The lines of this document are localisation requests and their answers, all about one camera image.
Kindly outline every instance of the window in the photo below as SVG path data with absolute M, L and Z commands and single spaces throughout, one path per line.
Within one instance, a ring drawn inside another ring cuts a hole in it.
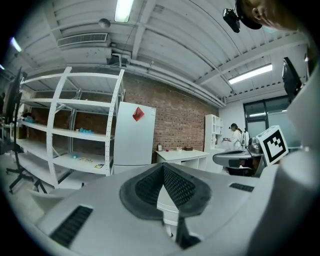
M 286 112 L 289 106 L 287 96 L 247 103 L 243 106 L 245 126 L 250 138 L 256 137 L 271 126 L 280 126 L 289 148 L 301 145 L 295 127 Z

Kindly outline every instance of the red sticker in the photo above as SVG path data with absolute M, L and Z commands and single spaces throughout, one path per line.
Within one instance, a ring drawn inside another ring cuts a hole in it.
M 132 115 L 134 120 L 137 122 L 140 120 L 145 115 L 145 113 L 142 112 L 140 107 L 137 107 L 136 110 L 134 111 L 134 114 Z

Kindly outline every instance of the white lab coat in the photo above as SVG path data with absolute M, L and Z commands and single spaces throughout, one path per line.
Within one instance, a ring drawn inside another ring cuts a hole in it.
M 230 150 L 239 150 L 241 149 L 241 139 L 242 139 L 242 133 L 239 130 L 235 130 L 232 132 L 232 136 L 229 141 L 229 147 Z

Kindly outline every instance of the blue object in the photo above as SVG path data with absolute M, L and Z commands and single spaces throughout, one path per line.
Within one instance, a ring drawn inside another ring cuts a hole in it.
M 24 121 L 28 123 L 34 123 L 34 124 L 36 123 L 36 121 L 33 120 L 32 118 L 26 118 Z
M 92 130 L 86 130 L 86 129 L 83 129 L 82 127 L 79 129 L 79 132 L 80 132 L 80 133 L 84 133 L 84 134 L 95 134 L 94 131 L 92 131 Z

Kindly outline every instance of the brick wall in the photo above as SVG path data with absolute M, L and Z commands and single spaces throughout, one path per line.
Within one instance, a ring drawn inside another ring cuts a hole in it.
M 181 90 L 164 83 L 126 74 L 124 77 L 126 89 L 125 102 L 141 104 L 156 108 L 155 130 L 153 150 L 157 145 L 162 145 L 164 150 L 175 150 L 176 147 L 191 146 L 195 150 L 204 150 L 205 115 L 214 114 L 218 116 L 218 109 L 206 102 L 189 95 Z M 51 98 L 52 93 L 37 93 L 37 98 Z M 74 93 L 62 93 L 62 99 L 71 99 Z M 103 94 L 84 93 L 82 100 L 93 101 L 111 100 L 110 96 Z M 49 110 L 33 108 L 32 115 L 37 122 L 47 125 Z M 57 128 L 69 128 L 70 111 L 59 111 L 55 115 L 54 126 Z M 77 113 L 75 129 L 90 129 L 96 133 L 104 134 L 107 127 L 107 116 L 90 113 Z M 113 119 L 111 134 L 115 134 L 116 119 Z M 33 140 L 46 142 L 46 134 L 42 131 L 29 129 L 29 137 Z M 55 147 L 67 148 L 67 137 L 53 135 Z M 73 149 L 84 153 L 98 155 L 105 154 L 103 142 L 74 139 Z
M 217 108 L 162 82 L 127 75 L 124 101 L 156 108 L 153 150 L 191 146 L 204 150 L 205 115 L 219 116 Z

